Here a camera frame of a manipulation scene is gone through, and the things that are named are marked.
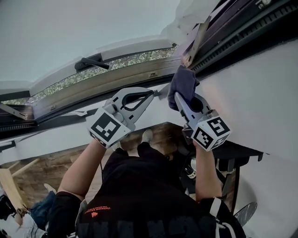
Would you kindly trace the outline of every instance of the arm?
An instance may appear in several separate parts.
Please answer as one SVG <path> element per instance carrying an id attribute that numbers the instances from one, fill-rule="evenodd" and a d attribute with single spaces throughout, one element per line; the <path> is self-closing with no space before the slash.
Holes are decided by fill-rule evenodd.
<path id="1" fill-rule="evenodd" d="M 221 197 L 222 189 L 216 174 L 212 151 L 205 151 L 194 142 L 196 147 L 196 200 Z"/>
<path id="2" fill-rule="evenodd" d="M 106 150 L 95 139 L 92 140 L 66 171 L 58 192 L 69 192 L 84 200 Z"/>

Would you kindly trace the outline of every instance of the white sneaker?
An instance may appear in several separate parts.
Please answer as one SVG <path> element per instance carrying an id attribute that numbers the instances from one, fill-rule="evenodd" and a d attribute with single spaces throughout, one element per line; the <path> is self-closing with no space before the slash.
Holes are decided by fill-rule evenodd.
<path id="1" fill-rule="evenodd" d="M 45 188 L 48 190 L 48 192 L 53 191 L 54 194 L 57 194 L 56 189 L 54 189 L 50 184 L 43 184 L 45 186 Z"/>
<path id="2" fill-rule="evenodd" d="M 147 129 L 143 135 L 142 135 L 142 142 L 148 142 L 150 143 L 150 141 L 153 139 L 153 131 L 151 129 Z"/>
<path id="3" fill-rule="evenodd" d="M 111 148 L 113 151 L 116 151 L 118 148 L 123 149 L 120 141 L 118 141 L 116 144 L 112 145 Z"/>

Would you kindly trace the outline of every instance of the gray cloth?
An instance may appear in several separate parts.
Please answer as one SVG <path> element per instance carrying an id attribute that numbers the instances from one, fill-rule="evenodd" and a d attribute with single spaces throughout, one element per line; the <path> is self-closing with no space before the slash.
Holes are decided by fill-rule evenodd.
<path id="1" fill-rule="evenodd" d="M 173 110 L 178 111 L 174 99 L 175 92 L 180 93 L 185 102 L 187 104 L 190 104 L 192 98 L 194 97 L 197 85 L 199 85 L 199 81 L 196 79 L 195 72 L 185 68 L 184 66 L 179 66 L 169 87 L 169 107 Z"/>

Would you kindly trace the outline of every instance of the wooden floor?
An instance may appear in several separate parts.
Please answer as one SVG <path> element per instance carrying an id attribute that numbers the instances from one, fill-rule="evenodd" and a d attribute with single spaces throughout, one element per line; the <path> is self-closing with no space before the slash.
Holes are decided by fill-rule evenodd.
<path id="1" fill-rule="evenodd" d="M 177 150 L 177 147 L 174 143 L 177 137 L 181 136 L 181 127 L 176 126 L 171 123 L 164 123 L 157 126 L 151 127 L 154 132 L 154 138 L 151 142 L 151 146 L 164 155 L 171 155 L 172 152 Z M 129 152 L 131 156 L 137 155 L 137 146 L 142 140 L 142 133 L 144 130 L 133 132 L 128 135 L 124 140 L 121 141 L 122 147 L 124 150 Z M 58 189 L 61 180 L 71 166 L 71 164 L 79 157 L 87 145 L 80 146 L 77 148 L 52 153 L 40 157 L 40 161 L 33 165 L 31 168 L 26 170 L 21 175 L 14 178 L 14 181 L 19 186 L 21 194 L 28 199 L 28 203 L 32 206 L 34 203 L 43 200 L 48 191 L 43 186 L 44 183 L 50 184 L 53 188 Z M 110 154 L 112 153 L 111 149 L 108 149 L 105 156 L 102 159 L 102 166 L 106 164 Z M 14 167 L 11 172 L 15 172 L 24 165 L 28 164 L 32 160 L 25 159 L 20 162 L 16 167 Z M 8 168 L 13 163 L 7 163 L 2 165 L 2 168 Z M 92 181 L 86 200 L 89 202 L 94 195 L 98 192 L 102 185 L 102 175 L 100 167 L 98 168 L 95 177 Z M 230 198 L 233 198 L 233 191 L 228 195 Z M 227 201 L 228 207 L 231 205 L 231 200 Z"/>

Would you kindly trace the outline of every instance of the orange logo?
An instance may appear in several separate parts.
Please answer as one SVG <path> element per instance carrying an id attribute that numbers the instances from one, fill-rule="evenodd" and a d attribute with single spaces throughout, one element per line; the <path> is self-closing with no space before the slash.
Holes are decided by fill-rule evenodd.
<path id="1" fill-rule="evenodd" d="M 92 217 L 96 217 L 97 214 L 98 214 L 97 212 L 93 212 L 93 213 L 91 213 L 91 216 L 92 216 Z"/>

